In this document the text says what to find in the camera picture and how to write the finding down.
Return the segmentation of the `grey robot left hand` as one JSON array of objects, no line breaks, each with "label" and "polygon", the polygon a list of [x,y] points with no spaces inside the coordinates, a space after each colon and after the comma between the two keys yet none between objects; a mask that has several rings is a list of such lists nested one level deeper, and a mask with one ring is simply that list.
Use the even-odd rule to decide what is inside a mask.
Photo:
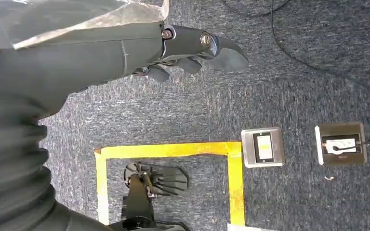
[{"label": "grey robot left hand", "polygon": [[236,71],[248,58],[233,41],[162,22],[76,30],[27,48],[0,50],[0,128],[57,113],[67,97],[132,74],[164,81],[163,65],[195,74],[200,60]]}]

